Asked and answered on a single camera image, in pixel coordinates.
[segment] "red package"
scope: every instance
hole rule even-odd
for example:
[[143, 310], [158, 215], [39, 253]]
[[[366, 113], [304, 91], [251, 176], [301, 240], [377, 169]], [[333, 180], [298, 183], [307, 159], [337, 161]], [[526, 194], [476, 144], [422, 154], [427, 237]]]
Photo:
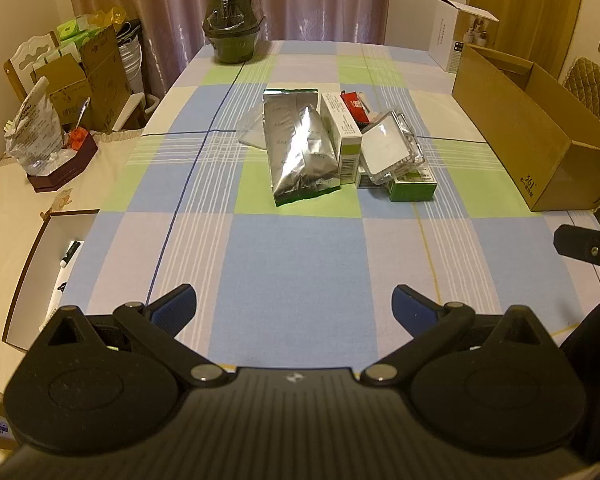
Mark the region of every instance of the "red package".
[[349, 110], [349, 113], [353, 117], [353, 120], [356, 121], [356, 124], [360, 128], [364, 128], [370, 123], [369, 117], [366, 115], [365, 107], [363, 106], [362, 102], [360, 102], [360, 98], [358, 97], [358, 92], [342, 92], [340, 97], [342, 97], [342, 100]]
[[80, 147], [82, 146], [84, 139], [87, 137], [87, 134], [87, 130], [81, 126], [71, 130], [69, 133], [69, 145], [71, 146], [71, 149], [75, 150], [76, 152], [80, 150]]

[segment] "orange object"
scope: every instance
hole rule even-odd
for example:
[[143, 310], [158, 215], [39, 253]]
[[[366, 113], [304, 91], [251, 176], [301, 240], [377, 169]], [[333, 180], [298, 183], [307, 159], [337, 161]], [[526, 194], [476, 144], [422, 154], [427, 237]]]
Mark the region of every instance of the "orange object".
[[85, 130], [81, 126], [71, 130], [71, 132], [69, 133], [69, 144], [72, 150], [75, 150], [77, 152], [80, 149], [82, 143], [84, 142], [84, 139], [87, 137], [87, 134], [87, 130]]

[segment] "white medicine box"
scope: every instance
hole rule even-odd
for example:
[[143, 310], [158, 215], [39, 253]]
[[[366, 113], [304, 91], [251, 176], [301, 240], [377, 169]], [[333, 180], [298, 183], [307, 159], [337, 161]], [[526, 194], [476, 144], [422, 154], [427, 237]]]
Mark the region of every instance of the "white medicine box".
[[354, 184], [360, 161], [362, 134], [337, 92], [320, 94], [320, 117], [338, 158], [340, 183]]
[[456, 73], [464, 44], [493, 48], [499, 25], [499, 20], [486, 10], [438, 0], [429, 55], [445, 72]]

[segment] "plaid tablecloth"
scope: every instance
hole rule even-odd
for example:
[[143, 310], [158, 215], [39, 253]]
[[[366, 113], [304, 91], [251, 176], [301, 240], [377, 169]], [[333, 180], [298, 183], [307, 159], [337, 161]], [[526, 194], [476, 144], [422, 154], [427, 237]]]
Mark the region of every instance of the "plaid tablecloth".
[[[181, 283], [198, 312], [178, 339], [210, 359], [360, 370], [410, 339], [390, 298], [406, 283], [481, 313], [528, 304], [553, 334], [600, 302], [593, 266], [558, 256], [563, 223], [589, 212], [531, 213], [451, 97], [454, 78], [426, 52], [388, 46], [261, 43], [218, 65], [203, 48], [168, 92], [96, 218], [63, 304], [88, 314], [151, 301]], [[275, 207], [266, 152], [236, 123], [271, 88], [365, 91], [398, 108], [439, 185], [428, 203], [342, 186]]]

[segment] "open cardboard box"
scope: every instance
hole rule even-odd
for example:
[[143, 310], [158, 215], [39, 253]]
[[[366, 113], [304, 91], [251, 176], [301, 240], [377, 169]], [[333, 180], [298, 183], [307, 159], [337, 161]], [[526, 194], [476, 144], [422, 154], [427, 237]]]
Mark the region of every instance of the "open cardboard box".
[[66, 269], [61, 269], [60, 261], [73, 240], [87, 237], [97, 213], [98, 210], [58, 212], [46, 217], [11, 300], [3, 342], [22, 351], [30, 348], [45, 322], [52, 298], [58, 296], [59, 275], [62, 272], [62, 281], [68, 279], [77, 254]]
[[542, 67], [465, 46], [452, 95], [531, 211], [600, 204], [600, 120]]
[[34, 80], [46, 76], [47, 92], [62, 125], [74, 124], [87, 97], [91, 104], [82, 126], [107, 132], [120, 115], [131, 95], [131, 86], [116, 42], [113, 27], [107, 27], [80, 47], [79, 64], [67, 54], [34, 72]]

